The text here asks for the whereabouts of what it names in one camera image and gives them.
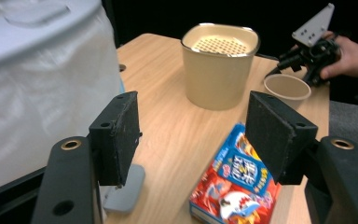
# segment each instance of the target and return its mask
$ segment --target gray bracket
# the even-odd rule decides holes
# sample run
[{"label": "gray bracket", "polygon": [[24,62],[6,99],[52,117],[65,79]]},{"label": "gray bracket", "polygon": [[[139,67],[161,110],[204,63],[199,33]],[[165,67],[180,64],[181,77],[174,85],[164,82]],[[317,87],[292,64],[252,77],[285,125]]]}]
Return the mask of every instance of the gray bracket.
[{"label": "gray bracket", "polygon": [[327,31],[333,12],[334,5],[329,3],[327,7],[293,32],[292,37],[305,46],[314,46]]},{"label": "gray bracket", "polygon": [[144,180],[145,168],[138,164],[132,164],[126,185],[121,189],[113,186],[108,190],[103,202],[104,211],[106,213],[131,212],[138,201]]}]

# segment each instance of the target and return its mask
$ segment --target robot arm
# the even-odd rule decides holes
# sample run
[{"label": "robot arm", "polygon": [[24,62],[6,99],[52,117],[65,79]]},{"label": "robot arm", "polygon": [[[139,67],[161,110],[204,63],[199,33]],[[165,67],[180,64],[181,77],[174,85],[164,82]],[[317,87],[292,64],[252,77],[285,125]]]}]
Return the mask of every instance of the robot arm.
[{"label": "robot arm", "polygon": [[291,67],[295,72],[301,70],[302,65],[308,67],[303,80],[310,86],[319,86],[324,81],[319,74],[325,66],[333,63],[339,53],[339,45],[333,39],[323,39],[328,29],[334,5],[328,4],[322,11],[311,20],[293,32],[292,37],[297,47],[284,53],[277,67],[270,71],[267,76],[279,74],[281,70]]}]

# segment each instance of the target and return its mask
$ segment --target cartoon character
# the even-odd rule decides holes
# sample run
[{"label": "cartoon character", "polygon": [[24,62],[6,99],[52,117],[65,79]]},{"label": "cartoon character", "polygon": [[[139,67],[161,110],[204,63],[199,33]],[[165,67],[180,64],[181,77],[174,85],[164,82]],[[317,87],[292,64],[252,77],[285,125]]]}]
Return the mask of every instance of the cartoon character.
[{"label": "cartoon character", "polygon": [[251,217],[260,206],[249,195],[241,191],[231,191],[220,200],[220,216],[223,220]]},{"label": "cartoon character", "polygon": [[251,156],[258,161],[261,161],[257,153],[255,152],[255,149],[252,147],[251,143],[249,142],[248,138],[245,136],[244,133],[239,134],[235,147],[243,154]]},{"label": "cartoon character", "polygon": [[256,211],[254,211],[250,216],[248,217],[239,217],[235,216],[230,219],[228,222],[229,224],[255,224],[260,222],[260,215],[257,214]]},{"label": "cartoon character", "polygon": [[229,192],[232,184],[213,172],[207,173],[201,180],[201,184],[193,192],[192,198],[197,200],[198,205],[208,213],[218,216],[219,200]]}]

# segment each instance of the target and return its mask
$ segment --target red box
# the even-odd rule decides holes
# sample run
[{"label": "red box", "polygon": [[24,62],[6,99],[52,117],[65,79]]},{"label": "red box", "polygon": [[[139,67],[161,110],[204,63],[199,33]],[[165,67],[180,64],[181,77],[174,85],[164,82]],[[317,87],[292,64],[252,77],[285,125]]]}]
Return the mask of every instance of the red box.
[{"label": "red box", "polygon": [[237,123],[190,196],[190,214],[205,223],[270,221],[281,190]]}]

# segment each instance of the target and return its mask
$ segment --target container with perforated lid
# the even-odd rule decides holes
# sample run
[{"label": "container with perforated lid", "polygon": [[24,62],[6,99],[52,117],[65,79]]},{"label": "container with perforated lid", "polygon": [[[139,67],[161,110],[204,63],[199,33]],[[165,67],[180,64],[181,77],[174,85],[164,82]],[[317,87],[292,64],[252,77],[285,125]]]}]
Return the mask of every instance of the container with perforated lid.
[{"label": "container with perforated lid", "polygon": [[260,47],[257,32],[247,27],[200,23],[184,35],[181,43],[187,98],[211,110],[237,105]]}]

